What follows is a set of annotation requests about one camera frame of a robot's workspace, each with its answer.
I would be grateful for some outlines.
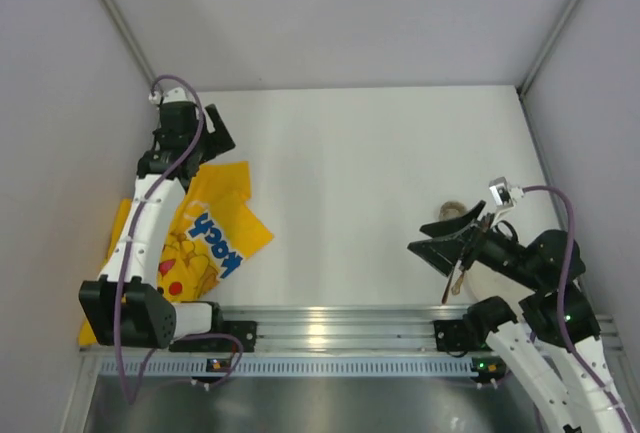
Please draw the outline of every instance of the ventilation grille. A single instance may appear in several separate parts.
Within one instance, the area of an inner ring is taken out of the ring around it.
[[[147,364],[145,376],[221,376],[210,371],[206,358],[157,358]],[[138,374],[140,358],[125,359],[127,376]],[[472,377],[476,373],[466,358],[243,358],[234,376],[254,378],[308,377]],[[103,360],[101,374],[117,375],[113,358]]]

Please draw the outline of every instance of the gray wall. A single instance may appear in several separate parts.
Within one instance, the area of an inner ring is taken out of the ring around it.
[[[577,210],[597,306],[640,362],[640,0],[585,0],[526,105]]]
[[[97,0],[0,0],[0,424],[58,431],[78,287],[97,276],[154,117]]]
[[[202,90],[518,84],[566,0],[116,0]]]

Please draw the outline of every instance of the purple cable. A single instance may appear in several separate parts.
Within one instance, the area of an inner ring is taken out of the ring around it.
[[[158,189],[158,186],[160,186],[160,183],[162,183],[164,180],[167,179],[167,177],[173,173],[173,171],[180,166],[191,154],[191,152],[193,151],[193,149],[196,147],[196,145],[198,144],[198,140],[200,139],[200,135],[202,135],[202,130],[204,128],[204,115],[205,115],[205,111],[204,108],[202,107],[202,103],[200,101],[200,97],[198,96],[198,93],[195,91],[195,89],[189,84],[187,83],[185,80],[183,80],[182,78],[175,76],[175,75],[160,75],[158,76],[154,81],[153,84],[151,85],[151,91],[153,92],[154,89],[156,88],[156,86],[158,85],[158,83],[160,83],[163,80],[173,80],[177,83],[180,83],[180,85],[182,85],[190,94],[191,96],[193,96],[195,102],[196,102],[196,106],[198,108],[198,127],[196,129],[196,134],[193,137],[193,140],[191,140],[191,143],[189,143],[189,146],[187,147],[186,150],[184,150],[184,152],[182,153],[182,155],[180,155],[180,157],[178,157],[178,159],[173,162],[164,173],[162,173],[162,175],[149,187],[149,189],[147,190],[147,192],[144,194],[144,200],[148,200],[151,195],[153,195],[153,193]],[[136,208],[136,211],[133,214],[133,217],[131,218],[131,224],[129,226],[129,230],[127,231],[127,235],[129,238],[133,238],[133,235],[135,233],[136,227],[138,226],[138,221],[140,219],[140,215],[142,214],[142,210],[144,208],[144,205],[146,204],[146,201],[140,201],[138,203],[138,206]],[[133,390],[133,392],[129,389],[129,383],[127,381],[127,375],[124,371],[124,359],[122,356],[122,337],[121,337],[121,327],[120,327],[120,321],[122,319],[122,296],[124,293],[124,277],[127,271],[127,267],[129,266],[129,261],[131,258],[131,242],[128,241],[125,244],[124,247],[124,254],[123,254],[123,258],[122,258],[122,265],[120,266],[120,274],[118,275],[118,284],[116,286],[116,298],[115,298],[115,305],[114,305],[114,313],[113,313],[113,345],[114,345],[114,349],[115,349],[115,355],[116,355],[116,365],[118,367],[118,376],[120,378],[120,386],[122,387],[122,393],[124,394],[125,399],[127,400],[127,403],[129,403],[130,405],[132,405],[135,401],[136,398],[138,396],[138,393],[140,391],[140,386],[142,384],[142,377],[144,376],[144,371],[147,367],[147,363],[149,362],[149,359],[151,358],[151,355],[153,355],[153,353],[155,352],[155,349],[150,350],[147,355],[144,357],[144,360],[142,361],[142,364],[140,365],[140,371],[138,372],[138,379],[136,381],[136,386]],[[206,338],[213,338],[214,336],[213,333],[212,334],[208,334],[208,336],[206,336]],[[194,335],[197,336],[198,338],[193,338],[193,337],[185,337],[182,338],[183,340],[190,340],[190,339],[202,339],[205,338],[205,336],[203,335]],[[240,356],[238,358],[239,359],[242,357],[242,343],[240,343],[237,338],[234,338],[230,335],[223,335],[225,337],[225,339],[229,339],[230,341],[234,341],[237,342],[236,344],[239,344],[239,351],[240,351]],[[221,335],[215,335],[215,337],[217,338],[222,338],[223,336]],[[223,377],[223,380],[226,381],[227,377],[229,375],[231,375],[231,373],[233,372],[233,370],[235,370],[234,368],[230,368],[228,375],[226,377]]]
[[[556,305],[557,308],[557,318],[558,318],[558,326],[560,328],[560,335],[562,336],[562,340],[567,348],[567,350],[575,357],[580,366],[587,372],[587,374],[593,379],[593,381],[598,385],[598,388],[601,388],[611,405],[616,409],[618,416],[620,417],[620,421],[627,431],[627,433],[633,433],[633,425],[631,424],[631,420],[627,415],[627,412],[623,405],[620,404],[618,399],[606,389],[606,384],[602,379],[598,376],[598,374],[589,366],[589,364],[585,361],[585,359],[580,355],[576,346],[571,341],[571,337],[569,336],[569,330],[567,329],[567,324],[564,319],[564,297],[567,290],[567,283],[569,280],[569,267],[571,265],[571,256],[573,254],[573,242],[575,240],[575,216],[573,213],[573,205],[571,204],[571,200],[569,197],[560,189],[554,186],[546,186],[546,185],[536,185],[536,186],[528,186],[523,188],[522,191],[525,193],[529,193],[532,191],[547,191],[549,193],[553,193],[558,196],[562,202],[564,203],[564,207],[567,211],[567,220],[568,220],[568,228],[567,228],[567,246],[564,250],[564,259],[562,260],[562,269],[560,270],[560,282],[558,285],[558,302]]]

